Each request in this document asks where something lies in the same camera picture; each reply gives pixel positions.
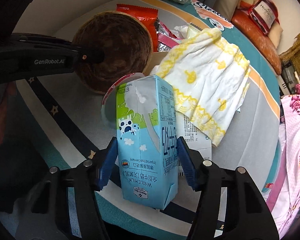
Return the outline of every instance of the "pink floral cloth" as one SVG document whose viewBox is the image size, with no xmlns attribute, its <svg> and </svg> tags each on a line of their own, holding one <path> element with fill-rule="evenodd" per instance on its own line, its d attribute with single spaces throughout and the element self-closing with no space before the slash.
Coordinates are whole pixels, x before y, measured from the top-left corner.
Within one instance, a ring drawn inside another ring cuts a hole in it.
<svg viewBox="0 0 300 240">
<path fill-rule="evenodd" d="M 300 85 L 296 86 L 296 90 L 298 95 L 286 96 L 281 100 L 286 125 L 285 179 L 288 183 L 290 205 L 284 211 L 285 214 L 282 214 L 280 223 L 276 222 L 280 238 L 288 231 L 300 209 Z"/>
</svg>

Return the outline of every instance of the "screw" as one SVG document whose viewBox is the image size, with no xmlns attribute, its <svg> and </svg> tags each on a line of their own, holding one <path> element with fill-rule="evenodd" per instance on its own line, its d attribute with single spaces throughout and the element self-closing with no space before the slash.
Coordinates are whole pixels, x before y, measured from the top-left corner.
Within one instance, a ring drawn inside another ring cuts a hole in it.
<svg viewBox="0 0 300 240">
<path fill-rule="evenodd" d="M 85 160 L 84 162 L 83 162 L 83 166 L 85 166 L 85 167 L 89 167 L 89 166 L 91 166 L 92 165 L 92 160 Z"/>
<path fill-rule="evenodd" d="M 53 166 L 53 167 L 50 168 L 49 171 L 50 171 L 50 173 L 53 174 L 53 173 L 56 173 L 58 171 L 58 168 L 56 166 Z"/>
<path fill-rule="evenodd" d="M 203 161 L 203 165 L 209 167 L 209 166 L 212 165 L 212 162 L 209 161 L 209 160 L 204 160 L 204 161 Z"/>
<path fill-rule="evenodd" d="M 238 172 L 244 174 L 246 172 L 246 169 L 244 167 L 239 167 Z"/>
</svg>

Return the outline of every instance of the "white towel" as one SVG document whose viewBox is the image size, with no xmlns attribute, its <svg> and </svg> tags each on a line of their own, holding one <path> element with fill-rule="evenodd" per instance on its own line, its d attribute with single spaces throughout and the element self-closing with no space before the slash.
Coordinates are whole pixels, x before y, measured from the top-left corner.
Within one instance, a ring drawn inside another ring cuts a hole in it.
<svg viewBox="0 0 300 240">
<path fill-rule="evenodd" d="M 173 86 L 176 111 L 218 146 L 248 88 L 249 64 L 218 28 L 204 29 L 172 48 L 156 75 Z"/>
</svg>

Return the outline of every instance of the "german flag logo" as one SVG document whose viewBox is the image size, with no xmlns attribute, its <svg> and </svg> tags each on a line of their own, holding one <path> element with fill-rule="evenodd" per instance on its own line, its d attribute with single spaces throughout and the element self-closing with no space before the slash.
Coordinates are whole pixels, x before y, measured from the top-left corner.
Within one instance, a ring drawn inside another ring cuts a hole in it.
<svg viewBox="0 0 300 240">
<path fill-rule="evenodd" d="M 121 166 L 124 168 L 128 168 L 130 166 L 130 163 L 128 160 L 122 160 Z"/>
</svg>

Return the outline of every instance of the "blue milk carton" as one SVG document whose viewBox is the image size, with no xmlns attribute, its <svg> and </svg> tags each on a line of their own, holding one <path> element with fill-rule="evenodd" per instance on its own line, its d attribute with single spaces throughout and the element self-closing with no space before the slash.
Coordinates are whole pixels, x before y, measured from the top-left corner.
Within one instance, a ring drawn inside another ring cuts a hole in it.
<svg viewBox="0 0 300 240">
<path fill-rule="evenodd" d="M 116 105 L 123 198 L 164 209 L 178 191 L 172 86 L 155 75 L 122 84 Z"/>
</svg>

